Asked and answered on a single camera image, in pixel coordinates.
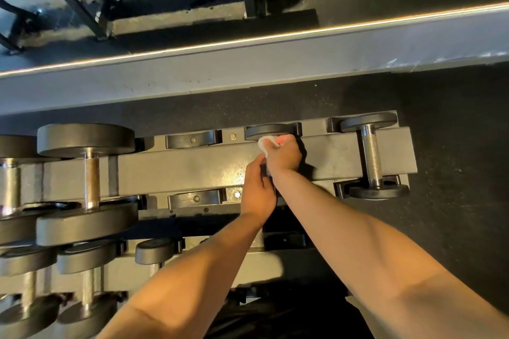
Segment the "white cloth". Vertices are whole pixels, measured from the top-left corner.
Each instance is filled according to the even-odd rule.
[[[271,140],[271,142],[272,142],[273,144],[275,144],[275,145],[276,145],[276,147],[280,147],[281,145],[280,145],[280,144],[278,144],[278,143],[276,143],[276,141],[275,141],[275,140],[276,140],[276,138],[277,138],[277,137],[275,137],[275,136],[264,136],[264,137],[261,137],[261,138],[258,140],[258,148],[260,148],[260,150],[264,152],[265,157],[267,157],[268,152],[267,152],[267,150],[265,149],[265,146],[263,146],[263,140]]]

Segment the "dumbbell rack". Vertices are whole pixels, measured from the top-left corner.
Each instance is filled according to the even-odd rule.
[[[349,116],[284,123],[288,132],[300,136],[307,152],[304,174],[334,195],[340,195],[340,184],[364,176],[358,134],[338,132],[331,126],[347,118]],[[260,153],[257,142],[253,142],[256,135],[253,137],[252,134],[256,131],[277,133],[274,131],[277,126],[271,126],[137,139],[137,152],[99,159],[101,201],[143,195],[147,201],[138,211],[140,220],[239,213],[245,168]],[[382,175],[396,176],[398,182],[408,184],[408,174],[417,173],[410,129],[396,123],[377,130],[376,135]],[[85,167],[82,159],[22,165],[21,169],[22,203],[84,202]],[[184,237],[186,249],[207,238]],[[127,241],[121,256],[94,270],[95,277],[103,279],[103,284],[96,282],[96,291],[132,293],[150,278],[153,273],[150,266],[135,262],[138,242]],[[265,252],[259,245],[254,244],[246,256],[233,287],[274,278],[331,275],[330,268],[313,248]],[[56,265],[38,272],[38,294],[80,295],[81,287],[79,273],[61,275]],[[22,290],[22,276],[0,278],[0,294],[19,294]]]

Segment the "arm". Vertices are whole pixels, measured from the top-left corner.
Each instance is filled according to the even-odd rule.
[[[256,234],[275,208],[259,155],[246,169],[240,216],[172,260],[113,317],[98,339],[201,338],[223,306]]]
[[[274,185],[334,272],[396,337],[509,337],[507,317],[411,239],[298,174],[295,137],[276,142],[264,143]]]

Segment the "hand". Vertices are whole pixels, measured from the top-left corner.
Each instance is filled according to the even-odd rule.
[[[260,222],[260,227],[276,207],[274,187],[267,177],[262,177],[260,165],[264,159],[262,153],[247,166],[240,207],[240,214],[254,215]]]
[[[297,140],[292,134],[279,136],[275,139],[277,147],[270,140],[264,140],[263,145],[267,150],[267,168],[272,176],[283,170],[297,171],[302,154],[297,145]]]

